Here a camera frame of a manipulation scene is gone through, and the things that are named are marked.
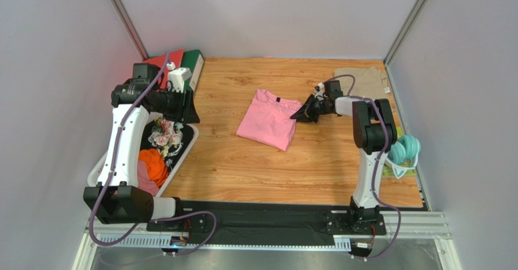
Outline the pink t-shirt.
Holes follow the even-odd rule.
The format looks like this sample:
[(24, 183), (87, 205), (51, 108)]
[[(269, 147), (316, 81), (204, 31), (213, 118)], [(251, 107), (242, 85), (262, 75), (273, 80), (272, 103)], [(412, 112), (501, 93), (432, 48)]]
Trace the pink t-shirt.
[(298, 100), (278, 97), (267, 89), (257, 89), (236, 135), (287, 151), (296, 128), (291, 116), (302, 107)]

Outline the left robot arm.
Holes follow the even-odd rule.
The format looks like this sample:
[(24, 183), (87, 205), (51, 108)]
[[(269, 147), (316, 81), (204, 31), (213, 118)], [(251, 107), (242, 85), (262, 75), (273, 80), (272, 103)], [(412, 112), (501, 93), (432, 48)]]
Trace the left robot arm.
[(102, 169), (93, 173), (83, 199), (103, 224), (148, 223), (181, 213), (179, 200), (151, 193), (151, 163), (170, 182), (198, 138), (193, 92), (186, 67), (136, 63), (132, 77), (111, 94), (112, 133)]

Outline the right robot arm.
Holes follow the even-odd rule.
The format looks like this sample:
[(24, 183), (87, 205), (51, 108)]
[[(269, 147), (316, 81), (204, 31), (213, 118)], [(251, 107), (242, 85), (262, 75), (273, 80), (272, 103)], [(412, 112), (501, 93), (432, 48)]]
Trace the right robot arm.
[(397, 141), (392, 107), (388, 99), (370, 99), (345, 94), (339, 80), (319, 83), (303, 106), (290, 118), (297, 122), (318, 122), (321, 115), (350, 116), (353, 139), (359, 149), (357, 184), (346, 213), (331, 222), (330, 232), (385, 235), (379, 188), (384, 162)]

